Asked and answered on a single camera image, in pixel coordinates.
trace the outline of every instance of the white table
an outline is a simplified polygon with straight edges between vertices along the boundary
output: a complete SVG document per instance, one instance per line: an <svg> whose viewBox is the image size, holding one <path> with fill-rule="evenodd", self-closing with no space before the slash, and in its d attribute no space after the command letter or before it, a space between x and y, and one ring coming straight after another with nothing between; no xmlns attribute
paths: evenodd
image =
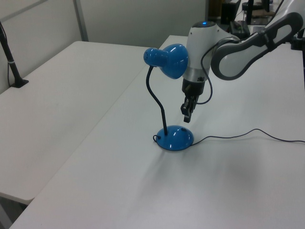
<svg viewBox="0 0 305 229"><path fill-rule="evenodd" d="M170 36L162 47L186 40ZM145 87L147 70L11 228L304 228L305 145L255 132L236 140L207 140L178 153L162 150L152 139L162 121ZM281 45L241 78L227 82L211 72L211 80L212 100L197 106L185 124L182 79L153 70L151 87L168 125L184 125L195 141L257 127L284 139L305 139L301 52Z"/></svg>
<svg viewBox="0 0 305 229"><path fill-rule="evenodd" d="M145 66L145 49L75 42L0 95L0 196L37 196Z"/></svg>

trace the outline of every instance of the black cable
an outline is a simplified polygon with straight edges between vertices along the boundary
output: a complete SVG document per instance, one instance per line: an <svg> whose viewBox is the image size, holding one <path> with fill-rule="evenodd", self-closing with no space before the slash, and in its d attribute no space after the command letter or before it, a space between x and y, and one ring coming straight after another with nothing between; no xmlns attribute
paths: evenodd
<svg viewBox="0 0 305 229"><path fill-rule="evenodd" d="M240 12L236 15L236 17L234 18L234 21L235 21L235 19L237 18L237 16L238 16L241 12L243 12L243 10L240 11Z"/></svg>
<svg viewBox="0 0 305 229"><path fill-rule="evenodd" d="M151 87L149 85L149 78L151 76L152 70L153 70L153 66L149 66L148 73L147 73L147 76L146 76L146 87L147 87L147 90L149 91L149 93L151 94L151 96L153 97L153 99L157 102L157 104L159 105L159 107L161 109L164 135L167 135L167 126L166 126L166 119L165 119L164 108L163 108L161 102L158 100L158 98L153 93L153 91L152 91L152 89L151 89Z"/></svg>
<svg viewBox="0 0 305 229"><path fill-rule="evenodd" d="M261 130L261 129L253 129L253 130L250 130L249 132L247 132L247 133L245 133L245 134L243 134L243 135L238 135L238 136L233 136L233 137L207 136L207 137L203 138L202 140L200 140L199 142L196 142L196 143L192 144L191 146L194 146L194 145L196 145L196 144L198 144L198 143L202 142L203 140L205 140L205 139L207 139L207 138L210 138L210 137L213 137L213 138L221 138L221 139L231 139L231 138L237 138L237 137L245 136L245 135L251 133L251 132L254 131L254 130L259 130L259 131L263 132L265 135L268 135L269 137L274 138L274 139L279 140L279 141L282 141L282 142L301 142L301 143L305 143L305 141L301 141L301 140L289 141L289 140L280 139L280 138L271 136L270 134L266 133L265 131L263 131L263 130Z"/></svg>
<svg viewBox="0 0 305 229"><path fill-rule="evenodd" d="M201 68L202 68L204 74L206 75L206 78L207 78L208 81L209 81L211 93L210 93L210 97L207 99L207 101L205 101L205 102L203 102L203 103L196 103L197 105L206 104L207 102L209 102L209 101L211 100L212 95L213 95L213 86L212 86L212 82L211 82L211 79L210 79L208 73L207 73L206 70L204 69L204 66L203 66L203 59L205 58L205 56L206 56L213 48L215 48L217 45L219 45L219 43L220 43L221 41L223 41L223 40L225 40L225 39L229 39L229 38L231 38L231 37L223 38L223 39L221 39L219 42L217 42L215 45L213 45L211 48L209 48L208 51L206 51L206 52L203 54L203 56L202 56L202 58L201 58L201 60L200 60ZM222 43L222 45L227 44L227 43L238 43L238 42L240 42L240 41L227 40L225 43Z"/></svg>
<svg viewBox="0 0 305 229"><path fill-rule="evenodd" d="M269 20L269 22L267 23L267 25L273 20L273 18L275 18L277 12L279 11L279 9L281 8L281 5L283 4L284 0L281 1L281 3L278 5L276 11L274 12L274 15L272 16L272 18Z"/></svg>
<svg viewBox="0 0 305 229"><path fill-rule="evenodd" d="M202 58L201 58L201 60L200 60L201 68L202 68L204 74L206 75L206 78L207 78L208 81L209 81L211 93L210 93L210 97L207 99L207 101L205 101L205 102L203 102L203 103L196 103L196 104L198 104L198 105L206 104L207 102L209 102L209 101L211 100L212 95L213 95L213 86L212 86L212 82L211 82L211 80L210 80L210 77L209 77L208 73L207 73L206 70L204 69L204 66L203 66L203 59L204 59L204 57L209 53L209 51L211 51L211 50L212 50L213 48L215 48L217 45L218 45L218 43L216 43L216 44L213 45L211 48L209 48L209 50L206 51L205 54L203 54L203 56L202 56Z"/></svg>

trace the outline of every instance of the lamp base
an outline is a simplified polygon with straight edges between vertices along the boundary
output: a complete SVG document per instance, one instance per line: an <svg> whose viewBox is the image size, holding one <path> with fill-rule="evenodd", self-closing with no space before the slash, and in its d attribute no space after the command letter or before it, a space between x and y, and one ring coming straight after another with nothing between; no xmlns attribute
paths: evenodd
<svg viewBox="0 0 305 229"><path fill-rule="evenodd" d="M194 141L193 134L190 130L179 125L170 125L167 127L168 134L164 134L161 129L156 137L157 144L166 150L179 151L190 147Z"/></svg>

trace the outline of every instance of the desk lamp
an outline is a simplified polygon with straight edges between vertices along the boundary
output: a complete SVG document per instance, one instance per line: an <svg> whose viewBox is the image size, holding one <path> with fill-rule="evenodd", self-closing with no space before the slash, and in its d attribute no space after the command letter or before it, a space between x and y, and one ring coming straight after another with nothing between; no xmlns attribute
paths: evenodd
<svg viewBox="0 0 305 229"><path fill-rule="evenodd" d="M154 67L159 67L171 79L180 78L187 68L187 50L181 44L172 44L163 50L149 48L144 53L144 61L150 66L146 77L146 86L151 96L160 106L163 120L163 129L158 132L155 141L163 149L171 151L186 149L193 143L192 132L179 125L166 126L164 108L152 92L149 86L149 78Z"/></svg>

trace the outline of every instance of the blue lamp shade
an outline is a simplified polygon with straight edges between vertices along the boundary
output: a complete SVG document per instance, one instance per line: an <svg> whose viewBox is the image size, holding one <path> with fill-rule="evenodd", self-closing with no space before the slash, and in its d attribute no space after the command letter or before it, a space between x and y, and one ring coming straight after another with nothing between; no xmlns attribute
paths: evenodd
<svg viewBox="0 0 305 229"><path fill-rule="evenodd" d="M144 61L150 66L160 67L168 77L178 79L186 70L188 53L182 44L172 44L163 50L149 48L144 53Z"/></svg>

